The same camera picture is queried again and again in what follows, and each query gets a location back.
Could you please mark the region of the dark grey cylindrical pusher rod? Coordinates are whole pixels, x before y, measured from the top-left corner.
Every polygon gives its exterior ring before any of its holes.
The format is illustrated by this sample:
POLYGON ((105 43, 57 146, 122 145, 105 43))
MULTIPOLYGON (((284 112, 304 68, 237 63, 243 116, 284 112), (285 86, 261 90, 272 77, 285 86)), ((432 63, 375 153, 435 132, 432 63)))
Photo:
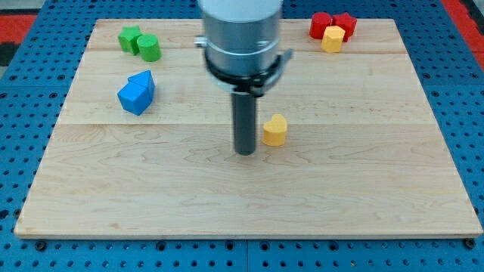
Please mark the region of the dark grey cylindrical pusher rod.
POLYGON ((256 98, 232 94, 231 108, 234 149, 240 155, 249 156, 256 149, 256 98))

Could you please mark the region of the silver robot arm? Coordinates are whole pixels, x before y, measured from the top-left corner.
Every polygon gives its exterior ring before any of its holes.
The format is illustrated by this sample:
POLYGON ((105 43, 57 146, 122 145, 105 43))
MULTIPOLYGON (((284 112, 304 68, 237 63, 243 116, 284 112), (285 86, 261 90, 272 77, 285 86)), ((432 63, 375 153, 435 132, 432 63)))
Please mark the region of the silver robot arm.
POLYGON ((292 51, 279 52, 281 0, 199 0, 206 69, 231 94, 234 150, 256 150, 257 99, 282 76, 292 51))

